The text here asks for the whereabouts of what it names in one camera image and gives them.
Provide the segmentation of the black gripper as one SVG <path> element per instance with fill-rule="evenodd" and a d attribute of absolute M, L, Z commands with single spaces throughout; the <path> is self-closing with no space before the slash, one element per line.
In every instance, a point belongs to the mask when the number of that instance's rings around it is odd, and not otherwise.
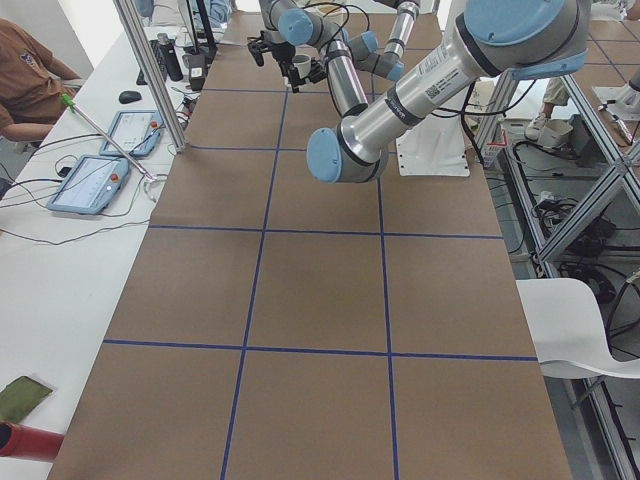
<path fill-rule="evenodd" d="M 278 64 L 292 64 L 296 55 L 296 47 L 288 42 L 272 43 L 271 54 Z"/>
<path fill-rule="evenodd" d="M 327 78 L 327 73 L 324 64 L 315 59 L 311 59 L 311 68 L 309 72 L 309 81 L 311 83 L 319 83 Z M 287 67 L 287 79 L 288 85 L 293 93 L 299 92 L 299 87 L 302 85 L 302 79 L 299 76 L 299 71 L 296 65 L 293 63 Z"/>

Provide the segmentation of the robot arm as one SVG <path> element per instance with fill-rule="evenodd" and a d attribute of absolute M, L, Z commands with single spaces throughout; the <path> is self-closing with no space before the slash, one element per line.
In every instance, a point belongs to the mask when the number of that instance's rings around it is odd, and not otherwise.
<path fill-rule="evenodd" d="M 566 75 L 586 59 L 588 1 L 469 1 L 452 33 L 408 73 L 389 72 L 393 85 L 366 102 L 354 58 L 337 24 L 293 1 L 260 4 L 268 39 L 318 50 L 342 119 L 315 131 L 307 144 L 311 174 L 327 183 L 377 179 L 388 145 L 480 77 L 512 70 L 531 80 Z"/>
<path fill-rule="evenodd" d="M 326 15 L 312 12 L 305 7 L 299 10 L 301 25 L 296 28 L 300 40 L 289 40 L 291 44 L 314 46 L 321 54 L 321 64 L 327 82 L 338 80 L 341 74 L 349 76 L 352 70 L 372 73 L 391 81 L 397 81 L 404 70 L 402 56 L 414 23 L 420 13 L 420 1 L 384 1 L 396 9 L 396 18 L 392 26 L 384 51 L 378 52 L 376 34 L 367 28 L 364 32 L 350 37 L 345 25 L 349 22 L 350 11 L 355 5 L 328 3 L 330 11 L 344 10 L 344 21 L 340 24 L 328 19 Z"/>

